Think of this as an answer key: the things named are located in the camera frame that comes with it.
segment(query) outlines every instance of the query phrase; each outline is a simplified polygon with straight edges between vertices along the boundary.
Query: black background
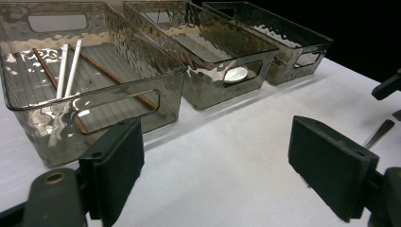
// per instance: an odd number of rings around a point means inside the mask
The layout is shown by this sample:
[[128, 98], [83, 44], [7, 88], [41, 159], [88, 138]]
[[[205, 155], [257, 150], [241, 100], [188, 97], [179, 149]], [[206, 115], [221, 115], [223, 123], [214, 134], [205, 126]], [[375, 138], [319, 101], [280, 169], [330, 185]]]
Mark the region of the black background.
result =
[[[207, 1], [192, 2], [201, 6]], [[248, 2], [333, 39], [325, 56], [365, 77], [383, 82], [401, 68], [401, 13], [396, 1]]]

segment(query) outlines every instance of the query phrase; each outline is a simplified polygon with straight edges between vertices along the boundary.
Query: white oval object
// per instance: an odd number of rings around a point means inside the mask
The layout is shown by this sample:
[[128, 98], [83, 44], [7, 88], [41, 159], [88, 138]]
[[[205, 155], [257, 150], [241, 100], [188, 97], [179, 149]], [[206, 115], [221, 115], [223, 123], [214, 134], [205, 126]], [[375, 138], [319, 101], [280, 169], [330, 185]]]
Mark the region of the white oval object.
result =
[[247, 75], [248, 75], [248, 70], [244, 67], [237, 67], [234, 69], [230, 69], [226, 74], [224, 82], [238, 82], [246, 78]]

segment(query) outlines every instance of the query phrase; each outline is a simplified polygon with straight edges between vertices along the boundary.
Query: storage basket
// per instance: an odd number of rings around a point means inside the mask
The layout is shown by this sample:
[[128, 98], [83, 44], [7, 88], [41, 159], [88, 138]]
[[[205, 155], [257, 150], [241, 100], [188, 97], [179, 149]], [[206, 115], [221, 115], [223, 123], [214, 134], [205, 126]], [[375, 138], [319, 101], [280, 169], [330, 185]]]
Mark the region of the storage basket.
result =
[[249, 2], [203, 2], [202, 7], [280, 48], [266, 76], [272, 85], [313, 74], [333, 43]]
[[[6, 104], [46, 166], [77, 160], [124, 119], [139, 116], [143, 133], [178, 119], [186, 67], [108, 4], [1, 3], [0, 12]], [[67, 90], [78, 40], [71, 95], [56, 98]], [[60, 86], [65, 44], [71, 46]]]
[[278, 47], [189, 1], [124, 1], [124, 15], [187, 65], [183, 96], [197, 110], [259, 89]]

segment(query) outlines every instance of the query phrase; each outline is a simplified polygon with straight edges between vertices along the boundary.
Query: white straw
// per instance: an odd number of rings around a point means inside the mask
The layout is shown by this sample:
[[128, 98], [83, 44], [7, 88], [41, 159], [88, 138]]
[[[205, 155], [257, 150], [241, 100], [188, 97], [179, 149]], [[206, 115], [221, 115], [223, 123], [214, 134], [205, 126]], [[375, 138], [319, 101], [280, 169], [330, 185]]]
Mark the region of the white straw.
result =
[[62, 87], [64, 86], [65, 66], [67, 65], [68, 44], [63, 45], [61, 50], [62, 50], [61, 64], [60, 64], [59, 82], [57, 84], [56, 99], [62, 98]]
[[81, 40], [77, 40], [76, 50], [74, 53], [73, 64], [71, 65], [70, 76], [68, 77], [67, 88], [65, 90], [64, 97], [69, 97], [71, 95], [71, 88], [73, 86], [74, 76], [77, 70], [77, 64], [79, 59]]

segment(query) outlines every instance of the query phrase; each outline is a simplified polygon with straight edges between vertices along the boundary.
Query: white table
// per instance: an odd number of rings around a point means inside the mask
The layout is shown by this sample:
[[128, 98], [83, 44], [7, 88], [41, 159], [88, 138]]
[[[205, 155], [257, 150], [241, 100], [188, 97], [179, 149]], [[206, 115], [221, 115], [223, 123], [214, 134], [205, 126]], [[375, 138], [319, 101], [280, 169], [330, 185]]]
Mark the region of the white table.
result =
[[[288, 163], [292, 118], [322, 121], [359, 144], [395, 122], [371, 151], [377, 171], [401, 166], [396, 92], [377, 101], [378, 82], [323, 59], [314, 75], [196, 111], [183, 98], [179, 120], [144, 135], [145, 165], [114, 226], [367, 226], [344, 223]], [[0, 212], [26, 201], [48, 169], [0, 98]], [[89, 220], [89, 226], [100, 226]]]

